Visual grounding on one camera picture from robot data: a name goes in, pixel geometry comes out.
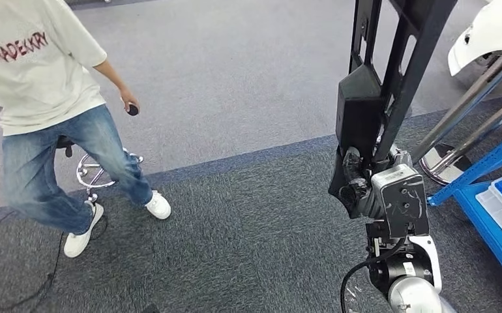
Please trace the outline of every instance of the person's arm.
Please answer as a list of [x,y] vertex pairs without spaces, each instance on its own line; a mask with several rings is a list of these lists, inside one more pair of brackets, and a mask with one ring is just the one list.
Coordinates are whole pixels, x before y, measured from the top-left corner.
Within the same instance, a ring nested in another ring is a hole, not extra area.
[[130,89],[125,85],[123,80],[117,74],[117,71],[115,71],[108,60],[105,60],[103,63],[95,66],[94,68],[114,83],[117,88],[119,88],[121,99],[125,103],[125,110],[127,112],[130,110],[130,104],[135,105],[138,110],[140,110],[138,100],[134,97]]
[[109,63],[105,50],[101,48],[99,43],[82,25],[65,1],[34,1],[37,7],[44,9],[44,13],[48,17],[50,29],[53,31],[52,37],[56,39],[56,44],[63,52],[71,55],[83,66],[95,68],[115,84],[119,88],[126,110],[129,109],[128,105],[130,103],[135,104],[139,108],[138,101]]

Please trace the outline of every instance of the white sneaker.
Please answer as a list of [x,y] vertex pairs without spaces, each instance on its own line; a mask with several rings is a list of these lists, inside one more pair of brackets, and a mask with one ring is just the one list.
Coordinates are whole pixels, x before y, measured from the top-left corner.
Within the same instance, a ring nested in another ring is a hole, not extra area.
[[156,190],[153,191],[151,201],[145,205],[147,210],[160,220],[164,220],[170,216],[170,204]]
[[63,248],[63,252],[69,258],[76,258],[82,253],[82,251],[84,251],[84,249],[86,249],[86,246],[90,241],[92,229],[103,215],[103,207],[101,205],[97,203],[91,203],[91,201],[86,201],[85,203],[92,208],[92,211],[94,213],[94,219],[92,220],[90,229],[87,232],[83,233],[82,235],[74,235],[73,233],[70,233],[66,237],[65,247]]

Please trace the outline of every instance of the gray carpet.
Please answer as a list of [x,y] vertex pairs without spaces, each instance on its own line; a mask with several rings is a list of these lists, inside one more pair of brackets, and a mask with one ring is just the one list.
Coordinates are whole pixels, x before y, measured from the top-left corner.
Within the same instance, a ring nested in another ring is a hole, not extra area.
[[[346,75],[354,0],[68,0],[131,86],[142,114],[122,109],[95,74],[123,142],[156,173],[333,133],[337,83]],[[396,13],[383,3],[374,64],[387,59]],[[485,5],[460,0],[436,47],[412,114],[444,110],[479,76],[449,76],[447,54]],[[502,86],[492,97],[502,96]],[[82,152],[57,157],[57,177],[79,189]],[[1,193],[0,131],[0,206]]]
[[[496,108],[483,105],[446,141],[456,143]],[[408,119],[399,145],[412,148],[442,115]],[[472,158],[501,136],[502,129]],[[150,304],[159,312],[337,312],[340,281],[365,258],[366,238],[364,221],[349,220],[327,194],[333,153],[328,136],[150,175],[172,204],[167,221],[134,208],[115,188],[103,190],[107,229],[79,258],[60,256],[37,312],[140,313]],[[430,209],[443,295],[461,313],[502,312],[502,267],[465,219],[452,200]],[[0,303],[38,288],[59,238],[29,220],[0,227]],[[349,287],[353,312],[389,311],[364,271]]]

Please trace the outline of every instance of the blue jeans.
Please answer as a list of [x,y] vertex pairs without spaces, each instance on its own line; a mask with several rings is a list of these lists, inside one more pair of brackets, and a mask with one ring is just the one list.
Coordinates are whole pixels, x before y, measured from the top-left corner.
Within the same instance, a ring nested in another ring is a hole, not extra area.
[[123,151],[113,118],[105,105],[58,125],[3,138],[5,196],[11,208],[37,222],[81,235],[93,212],[81,199],[57,186],[54,159],[57,139],[67,136],[93,157],[137,205],[151,201],[151,188],[135,158]]

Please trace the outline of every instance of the chrome pole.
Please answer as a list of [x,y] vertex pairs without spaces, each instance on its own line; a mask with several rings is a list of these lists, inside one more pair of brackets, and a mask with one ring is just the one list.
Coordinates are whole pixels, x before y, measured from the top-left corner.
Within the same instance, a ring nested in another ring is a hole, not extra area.
[[432,169],[431,172],[440,174],[447,166],[456,162],[465,155],[473,146],[485,139],[495,129],[502,125],[502,108],[491,116],[480,128],[478,128],[470,137],[462,142],[457,148],[447,153]]
[[502,56],[466,91],[411,153],[416,164],[436,143],[468,114],[481,100],[502,82]]

